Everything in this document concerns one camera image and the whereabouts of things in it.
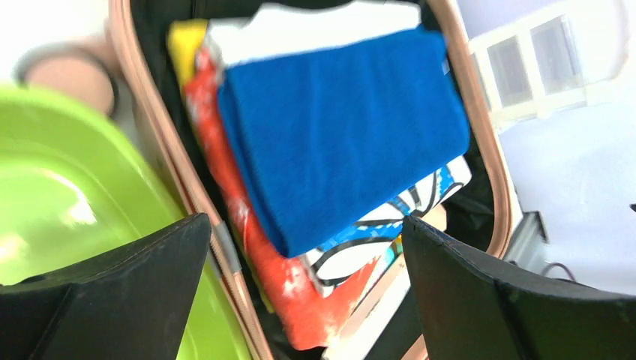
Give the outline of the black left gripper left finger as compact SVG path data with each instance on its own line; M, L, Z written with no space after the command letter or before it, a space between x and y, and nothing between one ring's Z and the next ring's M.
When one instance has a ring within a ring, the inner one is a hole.
M211 224L193 214L1 288L3 359L175 359Z

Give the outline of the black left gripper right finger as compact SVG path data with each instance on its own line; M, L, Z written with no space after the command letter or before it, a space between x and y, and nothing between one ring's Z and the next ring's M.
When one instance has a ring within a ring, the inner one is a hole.
M403 220L430 359L633 359L635 297L532 273Z

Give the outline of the pink hard-shell suitcase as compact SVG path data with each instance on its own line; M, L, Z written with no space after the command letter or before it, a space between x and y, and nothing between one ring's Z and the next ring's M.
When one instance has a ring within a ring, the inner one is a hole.
M450 2L422 1L420 5L425 28L445 36L452 76L473 131L467 160L474 179L448 201L448 233L503 258L521 221L521 207L468 43ZM257 357L265 351L271 359L318 359L321 347L300 351L291 346L281 321L265 309L257 295L255 277L245 258L236 253L229 215L204 164L167 51L167 31L176 20L246 17L259 6L253 0L111 1L106 44L79 45L77 50L100 60L127 81L137 131L152 165L187 212L205 212L214 224L212 249L221 258L223 294L238 317L250 354Z

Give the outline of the green plastic tray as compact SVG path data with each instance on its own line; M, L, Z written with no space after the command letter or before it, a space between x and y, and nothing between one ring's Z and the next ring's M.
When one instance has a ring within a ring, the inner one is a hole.
M101 114L50 91L1 87L1 288L189 216ZM208 242L174 359L250 356Z

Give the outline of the blue towel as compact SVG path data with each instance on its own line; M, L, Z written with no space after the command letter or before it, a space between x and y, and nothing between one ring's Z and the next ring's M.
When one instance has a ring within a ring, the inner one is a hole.
M446 58L444 37L416 27L225 71L220 117L280 255L321 245L467 152Z

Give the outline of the white printed t-shirt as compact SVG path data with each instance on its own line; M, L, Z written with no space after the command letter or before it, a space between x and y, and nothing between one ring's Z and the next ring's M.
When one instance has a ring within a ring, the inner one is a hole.
M228 68L345 47L416 27L425 29L419 15L415 5L398 1L353 1L329 10L301 10L268 3L251 18L211 20L201 50L209 52L216 69L220 119L218 89ZM471 178L462 154L317 247L286 258L299 260L316 291L327 297L389 247L401 233L405 216L428 213Z

